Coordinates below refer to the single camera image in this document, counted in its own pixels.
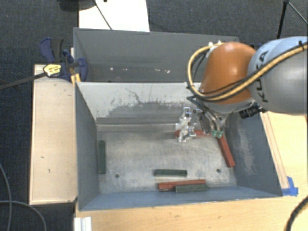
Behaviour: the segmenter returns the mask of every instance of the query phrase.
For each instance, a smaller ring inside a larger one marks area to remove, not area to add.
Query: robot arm
[[[200,54],[210,51],[201,85],[192,80]],[[271,41],[257,51],[238,42],[203,47],[187,67],[188,100],[202,110],[203,131],[220,137],[229,114],[252,116],[260,111],[307,114],[307,37]]]

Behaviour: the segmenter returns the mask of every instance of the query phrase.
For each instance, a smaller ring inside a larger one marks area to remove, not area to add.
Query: black carpet
[[[0,0],[0,79],[32,75],[43,62],[39,42],[63,37],[73,46],[78,4],[72,0]],[[307,19],[308,0],[290,0]],[[277,36],[282,0],[147,0],[151,31],[238,36],[241,42],[265,43]],[[307,25],[287,8],[282,37],[307,35]],[[0,163],[13,200],[27,202],[31,145],[31,83],[0,91]],[[7,200],[0,176],[0,200]],[[49,231],[72,230],[73,205],[40,206]],[[8,205],[0,205],[0,230],[6,230]],[[43,230],[24,207],[13,208],[12,231]]]

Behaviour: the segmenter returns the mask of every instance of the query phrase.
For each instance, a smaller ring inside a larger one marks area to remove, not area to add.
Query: dark green block
[[[183,185],[183,186],[175,187],[176,193],[203,192],[207,190],[208,190],[208,186],[206,184]]]
[[[154,170],[154,176],[187,177],[187,170],[179,170],[179,169],[156,169],[156,170]]]
[[[97,159],[98,159],[98,172],[100,174],[106,173],[106,145],[105,141],[98,142]]]

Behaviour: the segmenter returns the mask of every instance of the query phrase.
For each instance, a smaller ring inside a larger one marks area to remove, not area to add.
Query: wooden table
[[[92,217],[93,231],[282,231],[292,210],[308,195],[307,120],[269,115],[285,172],[299,188],[297,197],[241,200],[194,205],[78,212]],[[308,209],[293,231],[308,230]]]

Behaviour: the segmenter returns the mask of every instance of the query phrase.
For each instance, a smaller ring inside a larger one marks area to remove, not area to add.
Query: blue tape
[[[293,180],[291,177],[288,177],[289,188],[282,189],[282,194],[284,196],[297,196],[298,195],[298,187],[294,186]]]

